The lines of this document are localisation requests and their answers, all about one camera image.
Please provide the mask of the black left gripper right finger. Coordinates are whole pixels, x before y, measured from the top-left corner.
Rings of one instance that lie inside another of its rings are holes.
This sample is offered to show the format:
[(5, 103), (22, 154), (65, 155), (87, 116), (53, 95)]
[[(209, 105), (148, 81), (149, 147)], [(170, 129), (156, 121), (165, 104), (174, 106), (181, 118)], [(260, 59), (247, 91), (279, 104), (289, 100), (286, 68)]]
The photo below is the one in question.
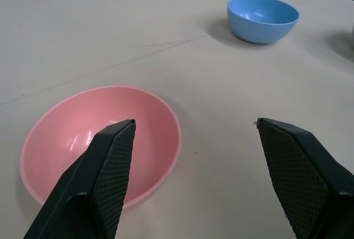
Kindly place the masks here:
[(296, 239), (354, 239), (354, 175), (309, 131), (269, 118), (256, 126)]

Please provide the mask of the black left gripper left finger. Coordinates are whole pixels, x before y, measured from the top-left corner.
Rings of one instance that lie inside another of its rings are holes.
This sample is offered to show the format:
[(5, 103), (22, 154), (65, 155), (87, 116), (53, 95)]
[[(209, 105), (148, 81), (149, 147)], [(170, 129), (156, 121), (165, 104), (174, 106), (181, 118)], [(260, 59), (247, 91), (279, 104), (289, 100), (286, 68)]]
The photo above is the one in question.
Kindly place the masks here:
[(62, 174), (23, 239), (114, 239), (126, 197), (136, 122), (96, 133)]

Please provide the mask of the pink plastic bowl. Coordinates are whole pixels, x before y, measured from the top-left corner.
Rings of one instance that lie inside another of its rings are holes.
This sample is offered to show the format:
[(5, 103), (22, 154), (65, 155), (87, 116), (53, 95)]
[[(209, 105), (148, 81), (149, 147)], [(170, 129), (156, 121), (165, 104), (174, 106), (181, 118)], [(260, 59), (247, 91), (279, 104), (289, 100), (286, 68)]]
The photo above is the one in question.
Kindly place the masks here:
[(23, 184), (45, 203), (63, 172), (88, 148), (96, 133), (134, 119), (136, 133), (124, 208), (148, 200), (172, 171), (181, 150), (181, 128), (171, 107), (136, 87), (83, 91), (49, 110), (30, 130), (19, 169)]

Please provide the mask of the blue plastic bowl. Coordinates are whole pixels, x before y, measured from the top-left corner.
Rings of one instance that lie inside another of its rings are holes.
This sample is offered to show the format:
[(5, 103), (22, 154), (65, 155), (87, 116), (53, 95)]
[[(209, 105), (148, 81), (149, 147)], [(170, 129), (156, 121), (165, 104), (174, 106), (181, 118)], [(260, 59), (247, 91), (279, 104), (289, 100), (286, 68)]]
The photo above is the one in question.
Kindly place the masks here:
[(239, 38), (270, 44), (285, 37), (300, 18), (293, 6), (279, 0), (229, 0), (227, 20)]

